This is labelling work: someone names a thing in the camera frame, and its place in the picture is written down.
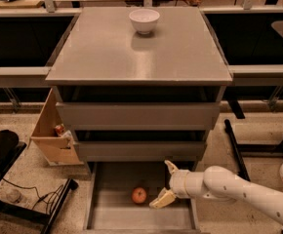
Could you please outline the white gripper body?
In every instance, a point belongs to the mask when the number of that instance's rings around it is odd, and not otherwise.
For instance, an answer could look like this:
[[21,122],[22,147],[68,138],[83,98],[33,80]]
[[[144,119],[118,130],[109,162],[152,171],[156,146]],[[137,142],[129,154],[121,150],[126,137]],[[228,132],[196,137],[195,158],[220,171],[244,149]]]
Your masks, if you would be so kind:
[[170,189],[176,195],[177,198],[187,199],[189,194],[186,191],[186,177],[189,174],[189,170],[177,170],[171,174],[169,181]]

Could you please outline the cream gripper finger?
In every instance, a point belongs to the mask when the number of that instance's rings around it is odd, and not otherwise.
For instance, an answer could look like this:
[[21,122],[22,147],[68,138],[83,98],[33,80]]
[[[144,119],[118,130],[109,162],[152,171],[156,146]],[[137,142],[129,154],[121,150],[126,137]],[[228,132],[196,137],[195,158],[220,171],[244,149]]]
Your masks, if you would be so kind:
[[163,188],[158,197],[149,203],[153,209],[162,209],[176,200],[176,195],[171,189]]
[[178,167],[169,160],[165,160],[164,163],[167,166],[170,175],[173,175],[179,170]]

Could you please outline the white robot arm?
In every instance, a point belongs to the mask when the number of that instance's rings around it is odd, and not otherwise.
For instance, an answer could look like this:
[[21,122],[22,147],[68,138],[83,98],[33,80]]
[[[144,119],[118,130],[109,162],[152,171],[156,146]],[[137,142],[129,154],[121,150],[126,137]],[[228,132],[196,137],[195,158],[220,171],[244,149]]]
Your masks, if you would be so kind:
[[164,163],[171,175],[169,188],[163,188],[149,203],[151,208],[161,209],[177,198],[193,199],[196,196],[222,202],[239,200],[283,225],[283,192],[245,180],[220,166],[211,166],[204,172],[191,172],[179,169],[169,160]]

